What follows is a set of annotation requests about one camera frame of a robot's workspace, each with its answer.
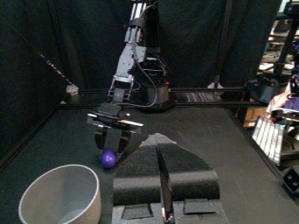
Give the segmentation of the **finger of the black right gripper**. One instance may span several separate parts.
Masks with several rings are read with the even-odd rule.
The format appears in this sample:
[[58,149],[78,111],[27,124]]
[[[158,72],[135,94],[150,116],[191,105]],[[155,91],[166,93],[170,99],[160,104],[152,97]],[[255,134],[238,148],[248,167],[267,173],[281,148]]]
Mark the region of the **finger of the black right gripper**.
[[118,151],[116,151],[116,155],[119,158],[122,158],[123,156],[123,153],[130,143],[130,139],[131,139],[131,132],[123,131],[120,139],[119,139],[119,145],[118,145]]
[[107,129],[96,129],[95,131],[95,142],[99,150],[104,149],[107,134],[108,134]]

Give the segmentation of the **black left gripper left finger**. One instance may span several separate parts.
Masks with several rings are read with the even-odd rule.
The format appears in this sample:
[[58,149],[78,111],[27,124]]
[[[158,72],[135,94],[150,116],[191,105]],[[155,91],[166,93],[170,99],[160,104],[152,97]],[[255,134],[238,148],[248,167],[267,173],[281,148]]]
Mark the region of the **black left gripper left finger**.
[[163,147],[172,141],[148,136],[116,168],[112,224],[174,224],[170,172]]

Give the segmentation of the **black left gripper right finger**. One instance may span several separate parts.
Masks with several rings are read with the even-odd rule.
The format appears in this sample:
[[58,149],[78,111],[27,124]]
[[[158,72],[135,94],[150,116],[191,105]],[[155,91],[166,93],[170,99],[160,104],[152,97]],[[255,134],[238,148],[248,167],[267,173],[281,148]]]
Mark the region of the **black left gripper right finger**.
[[159,143],[164,224],[230,224],[216,172],[204,160],[175,143]]

